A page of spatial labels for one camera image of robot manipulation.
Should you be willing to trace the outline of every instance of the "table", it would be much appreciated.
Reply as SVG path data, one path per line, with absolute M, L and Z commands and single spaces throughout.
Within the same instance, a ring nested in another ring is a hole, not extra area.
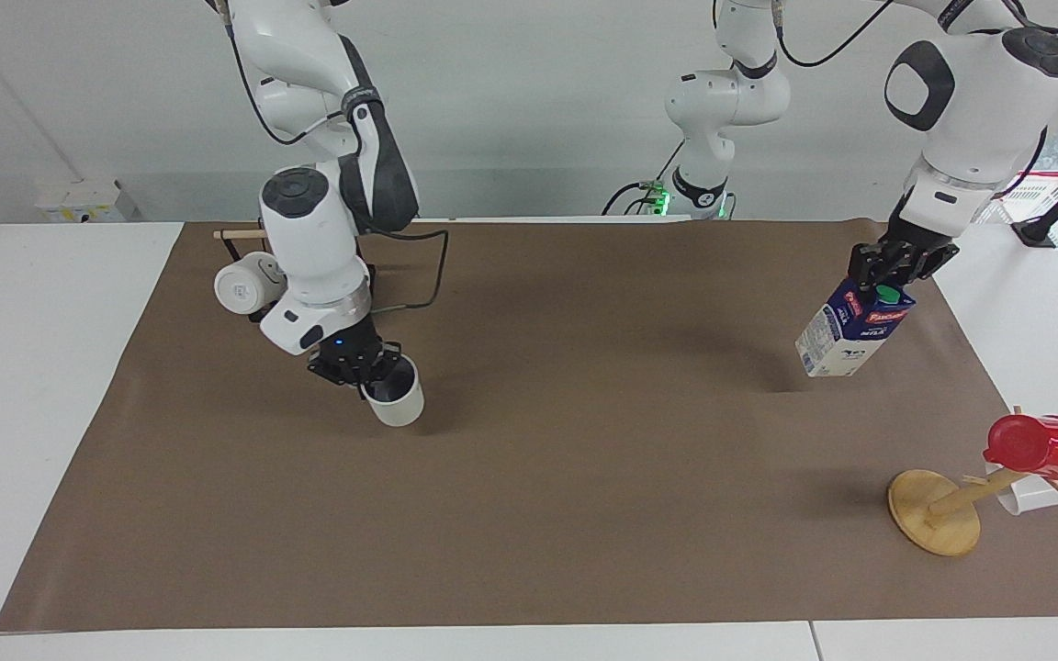
M 0 226 L 0 605 L 180 229 L 179 223 Z M 1058 255 L 1020 247 L 1004 226 L 973 226 L 959 244 L 963 255 L 936 280 L 974 351 L 1008 405 L 1058 414 L 1058 344 L 1050 344 L 1058 342 Z M 1041 352 L 1029 351 L 1044 345 Z M 959 645 L 945 657 L 982 658 L 972 654 L 974 641 L 1017 641 L 1018 629 L 1032 639 L 1034 647 L 1023 648 L 1030 658 L 1041 649 L 1042 656 L 1058 653 L 1058 619 L 681 627 L 0 637 L 0 658 L 89 658 L 106 648 L 172 657 L 184 647 L 194 658 L 251 658 L 266 648 L 315 658 L 332 647 L 357 650 L 354 658 L 437 658 L 437 649 L 452 650 L 454 658 L 510 658 L 509 649 L 521 649 L 524 658 L 643 660 L 675 651 L 680 658 L 790 660 L 817 658 L 817 644 L 831 660 L 872 658 L 878 650 L 874 640 L 899 643 L 944 637 L 931 631 L 946 630 L 957 631 Z M 853 641 L 864 641 L 864 647 Z

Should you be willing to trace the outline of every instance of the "brown mat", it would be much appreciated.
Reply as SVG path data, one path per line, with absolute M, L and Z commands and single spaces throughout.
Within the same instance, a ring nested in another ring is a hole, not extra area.
M 182 233 L 0 631 L 1058 616 L 1058 508 L 961 561 L 886 486 L 981 472 L 1006 414 L 941 293 L 852 380 L 794 339 L 869 222 L 457 226 L 383 317 L 424 375 L 383 428 L 223 312 Z M 382 302 L 434 244 L 369 240 Z

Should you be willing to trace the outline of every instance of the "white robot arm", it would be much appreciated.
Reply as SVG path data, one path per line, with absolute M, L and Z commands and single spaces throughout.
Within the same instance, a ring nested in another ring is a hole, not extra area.
M 733 126 L 774 122 L 790 105 L 790 84 L 778 70 L 778 44 L 769 0 L 726 0 L 717 43 L 732 58 L 729 70 L 680 76 L 669 88 L 668 116 L 685 131 L 679 161 L 664 176 L 672 194 L 669 213 L 716 218 L 734 163 Z
M 915 42 L 889 72 L 889 109 L 928 139 L 888 233 L 853 249 L 849 275 L 863 292 L 929 277 L 957 254 L 951 240 L 1010 180 L 1058 109 L 1058 30 L 1034 24 L 1014 0 L 895 3 L 929 14 L 945 35 Z M 774 122 L 790 100 L 777 68 L 784 0 L 719 4 L 717 42 L 732 67 L 686 75 L 664 99 L 686 139 L 663 181 L 669 210 L 697 219 L 716 217 L 723 204 L 734 144 L 722 131 Z M 925 91 L 914 104 L 900 93 L 910 84 Z
M 260 318 L 269 339 L 294 355 L 314 350 L 311 372 L 355 386 L 386 424 L 408 424 L 423 407 L 417 371 L 375 330 L 369 271 L 357 246 L 358 234 L 398 232 L 419 212 L 378 89 L 352 42 L 332 29 L 329 0 L 230 0 L 230 12 L 219 0 L 217 10 L 236 56 L 272 76 L 249 91 L 266 129 L 308 136 L 323 162 L 281 169 L 263 185 L 260 213 L 274 255 L 253 253 L 224 268 L 215 293 L 239 314 L 274 302 Z M 282 293 L 272 281 L 277 268 L 287 277 Z
M 1011 179 L 1058 109 L 1057 29 L 1034 24 L 1011 0 L 898 3 L 928 13 L 946 34 L 909 45 L 889 72 L 891 113 L 927 140 L 884 237 L 853 249 L 849 276 L 863 292 L 902 288 L 952 259 L 952 239 Z M 909 79 L 925 87 L 911 104 L 895 98 Z

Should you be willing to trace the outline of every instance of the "red mug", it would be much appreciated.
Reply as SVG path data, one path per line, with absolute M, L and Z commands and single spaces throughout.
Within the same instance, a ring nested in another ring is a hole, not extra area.
M 986 461 L 1058 480 L 1058 415 L 1008 415 L 990 427 Z

